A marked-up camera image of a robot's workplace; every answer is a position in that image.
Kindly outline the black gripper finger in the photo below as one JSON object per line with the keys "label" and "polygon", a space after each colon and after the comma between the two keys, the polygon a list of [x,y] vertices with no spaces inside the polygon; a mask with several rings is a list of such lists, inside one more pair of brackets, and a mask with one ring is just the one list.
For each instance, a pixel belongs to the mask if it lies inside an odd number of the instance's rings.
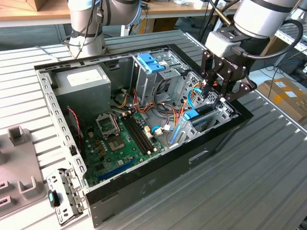
{"label": "black gripper finger", "polygon": [[214,83],[213,69],[215,67],[214,54],[209,50],[205,50],[202,55],[201,76],[205,81],[205,87],[202,90],[202,95],[207,97]]}
{"label": "black gripper finger", "polygon": [[235,83],[226,83],[223,81],[221,85],[218,85],[217,91],[226,101],[231,102],[257,89],[257,84],[250,80],[249,77],[245,77],[239,82],[238,89],[236,89],[235,92],[233,92],[234,86]]}

